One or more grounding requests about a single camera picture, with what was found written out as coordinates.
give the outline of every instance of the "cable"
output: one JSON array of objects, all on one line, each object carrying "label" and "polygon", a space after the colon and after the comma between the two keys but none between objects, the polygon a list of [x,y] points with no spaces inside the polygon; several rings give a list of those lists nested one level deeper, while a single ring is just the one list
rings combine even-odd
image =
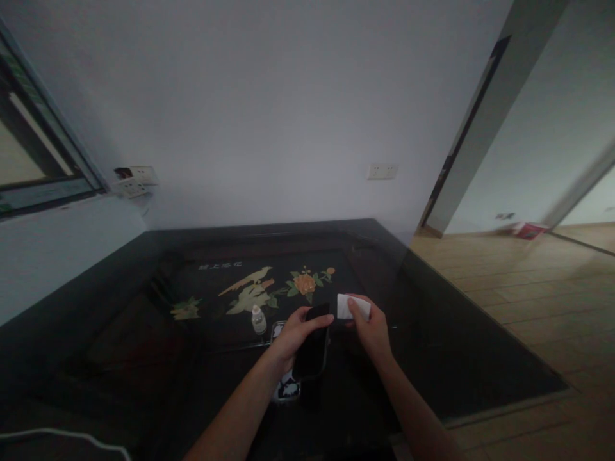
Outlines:
[{"label": "cable", "polygon": [[40,428],[40,429],[31,429],[27,431],[21,432],[11,432],[11,433],[0,433],[0,440],[3,439],[14,439],[16,437],[23,437],[24,435],[33,435],[38,433],[50,433],[54,435],[63,435],[65,437],[76,437],[78,439],[85,439],[89,443],[98,448],[105,449],[108,451],[119,451],[126,461],[131,461],[130,455],[128,454],[128,450],[123,446],[118,445],[108,445],[102,443],[100,440],[96,439],[94,436],[82,432],[70,432],[62,429],[54,429],[54,428]]}]

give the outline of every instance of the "white cloth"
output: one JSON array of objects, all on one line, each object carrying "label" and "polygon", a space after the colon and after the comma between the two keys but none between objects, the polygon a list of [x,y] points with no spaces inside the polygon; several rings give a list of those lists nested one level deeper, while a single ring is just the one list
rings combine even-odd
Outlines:
[{"label": "white cloth", "polygon": [[348,295],[338,295],[338,319],[352,320],[354,318],[352,317],[350,309],[348,309],[348,299],[350,298],[352,298],[355,303],[357,303],[357,306],[359,306],[359,310],[361,311],[361,317],[363,317],[365,321],[369,321],[372,305],[369,304],[367,301]]}]

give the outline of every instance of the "red box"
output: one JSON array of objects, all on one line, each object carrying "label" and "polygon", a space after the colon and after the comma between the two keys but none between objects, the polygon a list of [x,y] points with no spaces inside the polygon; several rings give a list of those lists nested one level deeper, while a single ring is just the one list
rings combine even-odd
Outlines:
[{"label": "red box", "polygon": [[548,229],[549,228],[546,225],[538,223],[524,223],[523,227],[517,234],[517,237],[524,240],[534,240],[540,234],[544,234]]}]

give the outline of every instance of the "dropper bottle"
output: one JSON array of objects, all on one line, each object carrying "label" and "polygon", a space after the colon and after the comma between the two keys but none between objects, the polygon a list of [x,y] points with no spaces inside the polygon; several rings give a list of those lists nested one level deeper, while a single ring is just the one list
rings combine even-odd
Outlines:
[{"label": "dropper bottle", "polygon": [[252,307],[252,326],[256,334],[263,334],[267,331],[267,319],[256,304]]}]

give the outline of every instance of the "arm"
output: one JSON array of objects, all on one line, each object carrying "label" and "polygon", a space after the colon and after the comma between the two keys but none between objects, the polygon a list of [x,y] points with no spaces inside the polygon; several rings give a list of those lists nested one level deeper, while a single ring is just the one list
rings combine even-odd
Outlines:
[{"label": "arm", "polygon": [[333,321],[328,315],[306,322],[308,310],[310,307],[300,307],[288,318],[280,336],[258,359],[184,461],[246,458],[278,381],[293,367],[295,352],[312,331]]},{"label": "arm", "polygon": [[370,320],[365,321],[356,303],[352,299],[348,300],[361,344],[380,375],[412,456],[419,461],[465,460],[465,456],[438,417],[416,392],[395,361],[384,313],[366,296],[351,296],[364,299],[372,305]]}]

